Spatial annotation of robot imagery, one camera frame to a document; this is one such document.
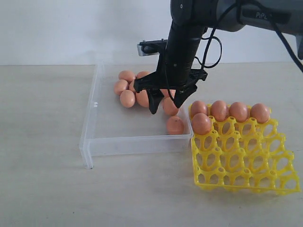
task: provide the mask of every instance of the plastic egg tray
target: plastic egg tray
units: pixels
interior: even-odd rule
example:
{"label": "plastic egg tray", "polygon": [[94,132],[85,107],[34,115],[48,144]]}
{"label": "plastic egg tray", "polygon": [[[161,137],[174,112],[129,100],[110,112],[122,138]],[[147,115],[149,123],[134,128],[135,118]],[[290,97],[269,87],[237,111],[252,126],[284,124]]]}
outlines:
{"label": "plastic egg tray", "polygon": [[278,133],[277,120],[259,124],[254,118],[239,123],[233,117],[224,122],[209,117],[212,130],[191,139],[196,185],[203,190],[222,187],[278,195],[301,191],[294,153],[285,149],[286,137]]}

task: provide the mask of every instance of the table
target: table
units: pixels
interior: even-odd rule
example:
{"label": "table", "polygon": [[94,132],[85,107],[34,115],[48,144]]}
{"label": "table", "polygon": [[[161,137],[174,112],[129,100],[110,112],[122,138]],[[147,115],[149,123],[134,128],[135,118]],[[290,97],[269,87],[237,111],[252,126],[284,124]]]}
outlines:
{"label": "table", "polygon": [[[301,226],[302,193],[204,192],[190,152],[97,157],[85,169],[78,143],[93,70],[0,67],[0,226]],[[264,102],[303,176],[303,75],[294,64],[220,64],[208,73],[189,102]]]}

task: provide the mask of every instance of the robotic arm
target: robotic arm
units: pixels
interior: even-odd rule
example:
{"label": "robotic arm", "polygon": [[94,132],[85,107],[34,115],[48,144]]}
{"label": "robotic arm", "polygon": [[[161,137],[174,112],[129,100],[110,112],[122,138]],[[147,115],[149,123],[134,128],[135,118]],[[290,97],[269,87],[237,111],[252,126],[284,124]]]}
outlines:
{"label": "robotic arm", "polygon": [[[191,67],[208,28],[229,32],[239,31],[245,25],[279,29],[296,37],[298,58],[303,59],[303,0],[171,0],[170,11],[172,24],[168,40],[138,44],[140,56],[160,54],[156,71],[134,83],[136,92],[146,89],[152,114],[157,112],[164,97],[160,89],[175,89],[175,96],[170,98],[179,108],[196,92],[198,80],[206,80],[203,69],[206,53],[200,70]],[[302,64],[296,60],[303,71]]]}

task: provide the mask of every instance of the brown egg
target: brown egg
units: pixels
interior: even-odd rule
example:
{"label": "brown egg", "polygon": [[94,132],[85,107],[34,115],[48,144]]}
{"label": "brown egg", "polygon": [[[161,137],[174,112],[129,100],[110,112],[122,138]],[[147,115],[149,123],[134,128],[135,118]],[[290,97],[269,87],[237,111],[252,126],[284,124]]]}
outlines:
{"label": "brown egg", "polygon": [[221,100],[215,101],[210,109],[210,114],[216,121],[224,121],[229,115],[227,104]]}
{"label": "brown egg", "polygon": [[135,95],[130,90],[125,90],[120,95],[120,102],[122,106],[126,108],[133,107],[135,101],[136,101]]}
{"label": "brown egg", "polygon": [[128,82],[125,79],[120,79],[115,83],[114,92],[116,95],[121,95],[121,93],[128,89]]}
{"label": "brown egg", "polygon": [[212,129],[212,122],[204,113],[197,113],[191,121],[193,130],[199,135],[205,135]]}
{"label": "brown egg", "polygon": [[134,89],[134,80],[129,84],[129,89],[130,89],[132,92],[136,93],[136,90]]}
{"label": "brown egg", "polygon": [[163,110],[164,113],[168,116],[175,116],[178,114],[179,109],[176,108],[174,102],[171,100],[171,98],[165,98],[163,100]]}
{"label": "brown egg", "polygon": [[128,83],[136,79],[136,75],[130,70],[124,70],[119,73],[119,79],[125,79]]}
{"label": "brown egg", "polygon": [[256,118],[258,123],[266,123],[270,119],[270,111],[262,103],[255,104],[250,110],[250,116]]}
{"label": "brown egg", "polygon": [[237,122],[245,122],[249,117],[247,106],[241,102],[235,102],[229,107],[230,116],[234,117]]}
{"label": "brown egg", "polygon": [[149,101],[146,90],[142,90],[140,93],[136,93],[136,99],[140,106],[149,107]]}
{"label": "brown egg", "polygon": [[[165,98],[168,98],[169,97],[169,92],[167,89],[160,89],[160,91],[162,92],[162,94],[164,95]],[[176,93],[176,90],[170,90],[170,93],[171,93],[171,96],[174,98],[175,97],[175,93]]]}
{"label": "brown egg", "polygon": [[181,118],[172,116],[166,122],[166,129],[169,135],[181,135],[184,132],[184,123]]}
{"label": "brown egg", "polygon": [[148,71],[141,71],[141,72],[139,72],[138,74],[137,74],[137,79],[141,79],[142,77],[145,77],[145,76],[147,76],[147,75],[149,75],[150,74],[150,72],[148,72]]}
{"label": "brown egg", "polygon": [[207,115],[207,105],[202,101],[194,101],[190,107],[190,117],[194,117],[198,113]]}

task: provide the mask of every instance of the clear plastic tray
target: clear plastic tray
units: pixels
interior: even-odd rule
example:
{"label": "clear plastic tray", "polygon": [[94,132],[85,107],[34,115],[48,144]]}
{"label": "clear plastic tray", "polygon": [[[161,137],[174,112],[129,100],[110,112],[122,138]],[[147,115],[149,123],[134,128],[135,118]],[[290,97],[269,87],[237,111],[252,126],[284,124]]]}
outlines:
{"label": "clear plastic tray", "polygon": [[96,66],[80,140],[86,168],[93,168],[93,156],[182,152],[189,149],[193,131],[187,108],[180,108],[178,113],[185,125],[184,134],[167,135],[168,117],[161,105],[155,115],[137,103],[130,109],[121,106],[113,89],[119,72],[126,69],[135,73],[143,70],[153,72],[156,66]]}

